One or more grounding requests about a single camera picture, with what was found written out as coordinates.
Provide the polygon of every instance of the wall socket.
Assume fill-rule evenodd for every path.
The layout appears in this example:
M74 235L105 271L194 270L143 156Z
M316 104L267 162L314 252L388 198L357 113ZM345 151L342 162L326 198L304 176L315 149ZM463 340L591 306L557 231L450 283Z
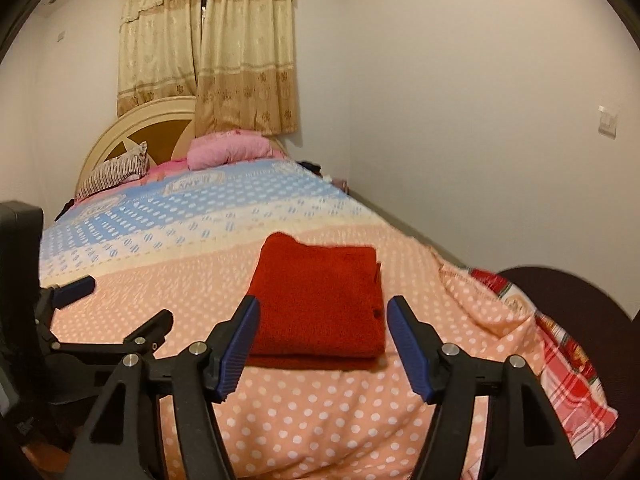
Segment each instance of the wall socket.
M616 138L618 129L618 116L612 114L604 106L598 108L600 110L600 126L598 131L611 139Z

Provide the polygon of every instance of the white wall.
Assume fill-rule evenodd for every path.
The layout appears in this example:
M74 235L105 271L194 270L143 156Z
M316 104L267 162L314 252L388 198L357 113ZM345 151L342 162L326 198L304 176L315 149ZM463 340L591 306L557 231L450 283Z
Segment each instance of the white wall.
M640 52L605 0L351 0L351 187L468 264L640 308ZM618 138L598 106L620 110Z
M0 201L21 200L49 215L31 143L42 22L30 18L0 64Z
M286 139L294 158L348 176L347 53L340 16L345 0L297 0L298 134ZM57 210L73 196L95 140L116 120L118 28L124 0L71 0L47 18L38 70L38 148ZM58 42L60 32L65 33Z

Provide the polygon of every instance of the silver bolt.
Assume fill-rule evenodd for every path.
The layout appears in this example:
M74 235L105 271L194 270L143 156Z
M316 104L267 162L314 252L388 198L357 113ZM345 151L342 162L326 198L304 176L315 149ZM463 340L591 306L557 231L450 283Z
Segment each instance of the silver bolt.
M189 352L193 355L204 354L207 351L207 344L202 341L196 341L189 346Z
M444 343L444 345L442 345L442 351L445 355L458 355L460 353L460 347L458 345L454 345L453 343Z
M527 362L519 355L512 355L509 357L509 364L514 368L524 368Z
M131 368L132 366L137 365L138 361L140 361L140 358L138 357L138 354L127 354L122 359L122 362L124 363L124 365L128 366L129 368Z

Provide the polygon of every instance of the folded garment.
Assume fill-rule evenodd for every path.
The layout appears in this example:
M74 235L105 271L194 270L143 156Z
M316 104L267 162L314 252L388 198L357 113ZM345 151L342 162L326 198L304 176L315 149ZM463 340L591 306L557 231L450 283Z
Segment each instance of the folded garment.
M248 364L368 369L385 351L380 264L373 247L307 246L284 233L271 234L247 293L260 301Z

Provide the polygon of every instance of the bed headboard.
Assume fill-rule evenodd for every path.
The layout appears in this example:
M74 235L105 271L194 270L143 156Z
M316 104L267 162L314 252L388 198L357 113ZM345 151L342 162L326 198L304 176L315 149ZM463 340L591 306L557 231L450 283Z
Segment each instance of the bed headboard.
M96 166L144 140L152 166L187 156L195 136L195 106L194 96L165 97L124 114L105 130L86 156L76 183L76 192ZM271 137L270 141L274 147L286 153L279 140Z

